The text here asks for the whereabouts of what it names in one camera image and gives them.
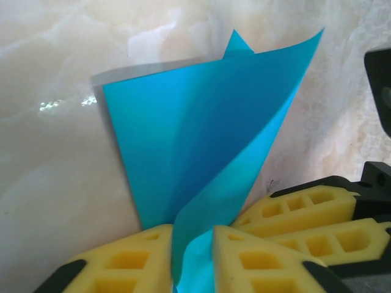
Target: blue plastic sheet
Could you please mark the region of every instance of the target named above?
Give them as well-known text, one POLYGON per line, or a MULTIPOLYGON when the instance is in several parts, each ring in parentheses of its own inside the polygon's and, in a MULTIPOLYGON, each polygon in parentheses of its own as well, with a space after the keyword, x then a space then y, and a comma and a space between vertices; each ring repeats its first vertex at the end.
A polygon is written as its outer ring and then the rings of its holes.
POLYGON ((174 224, 179 293, 214 292, 211 229, 239 214, 322 33, 254 54, 234 32, 222 60, 103 86, 142 227, 174 224))

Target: marble background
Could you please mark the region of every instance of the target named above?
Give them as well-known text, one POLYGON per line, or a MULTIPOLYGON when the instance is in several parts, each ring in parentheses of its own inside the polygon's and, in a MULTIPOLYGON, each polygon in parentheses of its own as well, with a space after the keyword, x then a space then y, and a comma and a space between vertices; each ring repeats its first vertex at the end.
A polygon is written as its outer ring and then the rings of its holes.
POLYGON ((234 28, 262 52, 324 26, 247 205, 391 164, 363 63, 391 41, 390 0, 1 0, 0 292, 31 292, 70 256, 140 228, 91 76, 221 58, 234 28))

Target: white marble surface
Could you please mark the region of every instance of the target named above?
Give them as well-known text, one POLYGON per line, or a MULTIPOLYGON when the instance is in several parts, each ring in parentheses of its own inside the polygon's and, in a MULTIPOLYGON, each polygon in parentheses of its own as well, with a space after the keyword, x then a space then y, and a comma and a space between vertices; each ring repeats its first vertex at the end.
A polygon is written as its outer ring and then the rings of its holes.
POLYGON ((139 229, 89 78, 118 67, 323 40, 249 197, 391 164, 363 56, 391 41, 390 0, 0 1, 0 292, 139 229))

